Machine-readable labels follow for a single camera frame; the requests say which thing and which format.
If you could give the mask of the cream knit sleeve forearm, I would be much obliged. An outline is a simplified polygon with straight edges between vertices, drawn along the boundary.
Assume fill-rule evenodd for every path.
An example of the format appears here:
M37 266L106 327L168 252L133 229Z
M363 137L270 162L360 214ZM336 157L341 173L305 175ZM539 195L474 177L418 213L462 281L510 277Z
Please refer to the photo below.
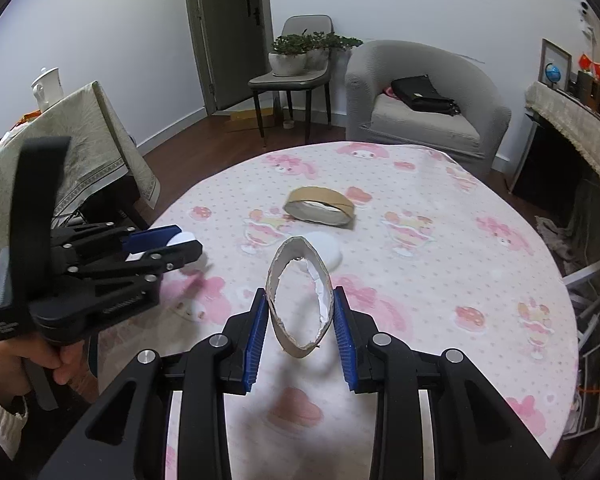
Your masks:
M27 402L22 396L16 398L16 410L13 413L0 404L0 448L10 460L16 457L28 419Z

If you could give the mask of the left hand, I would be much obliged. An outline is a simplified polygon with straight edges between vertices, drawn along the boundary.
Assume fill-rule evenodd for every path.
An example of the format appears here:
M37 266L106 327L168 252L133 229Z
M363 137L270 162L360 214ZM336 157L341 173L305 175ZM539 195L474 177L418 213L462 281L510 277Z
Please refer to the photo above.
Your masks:
M54 350L38 333L0 341L0 404L6 408L31 390L24 360L52 370L56 384L65 385L78 374L83 346L80 341Z

